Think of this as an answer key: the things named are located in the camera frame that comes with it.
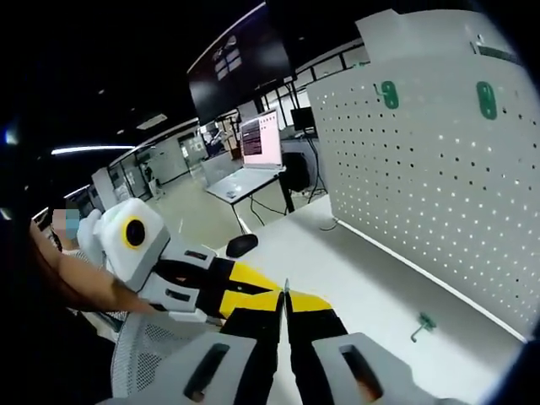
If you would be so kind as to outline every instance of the monitor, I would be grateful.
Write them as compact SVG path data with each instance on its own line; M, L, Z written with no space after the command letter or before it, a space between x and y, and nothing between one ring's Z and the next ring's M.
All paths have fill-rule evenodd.
M244 122L240 136L245 167L273 169L282 166L278 113L275 110Z
M199 124L233 110L257 89L292 73L263 3L226 30L188 70Z
M313 116L311 107L291 110L290 114L293 117L294 129L296 131L315 127L315 117Z

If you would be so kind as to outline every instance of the person's arm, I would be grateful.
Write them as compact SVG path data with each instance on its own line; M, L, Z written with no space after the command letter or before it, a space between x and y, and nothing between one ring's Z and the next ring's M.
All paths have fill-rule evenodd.
M73 307L84 305L81 301L86 301L94 306L96 311L156 312L149 303L138 298L137 294L109 272L100 271L75 257L63 255L40 232L33 221L30 225L30 235L46 262L42 263L42 267L47 265L49 267L41 270L49 278L56 274L68 286L67 289L59 286L59 289L64 297L73 303Z

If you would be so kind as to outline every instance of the white pegboard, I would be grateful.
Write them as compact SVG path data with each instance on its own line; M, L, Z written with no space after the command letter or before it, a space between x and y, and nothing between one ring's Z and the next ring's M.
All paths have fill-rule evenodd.
M393 110L375 91L387 80ZM494 90L494 120L481 114L480 81ZM334 216L529 336L540 312L540 104L525 70L403 58L308 93Z

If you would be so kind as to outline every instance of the laptop screen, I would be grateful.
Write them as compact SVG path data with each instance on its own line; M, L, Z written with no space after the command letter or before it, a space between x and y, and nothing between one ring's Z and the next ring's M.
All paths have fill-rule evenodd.
M244 165L281 166L278 113L269 111L241 126Z

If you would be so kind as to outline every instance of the white table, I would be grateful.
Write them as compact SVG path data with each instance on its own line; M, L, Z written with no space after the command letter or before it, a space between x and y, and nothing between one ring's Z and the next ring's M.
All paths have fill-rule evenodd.
M282 177L284 171L285 168L281 170L240 169L232 175L228 175L224 179L207 187L206 192L212 194L221 201L228 203L232 207L238 225L240 226L242 233L244 233L244 226L238 218L235 205L275 181L279 181L279 185L281 186L283 199L287 205L287 212L294 212L294 204L290 196L290 191L284 184Z
M259 229L241 260L278 284L329 301L349 332L362 332L409 364L418 386L437 397L481 403L521 349L501 327L412 268L338 225L328 197ZM225 248L219 252L224 256ZM437 323L410 340L424 311ZM282 325L269 402L300 404Z

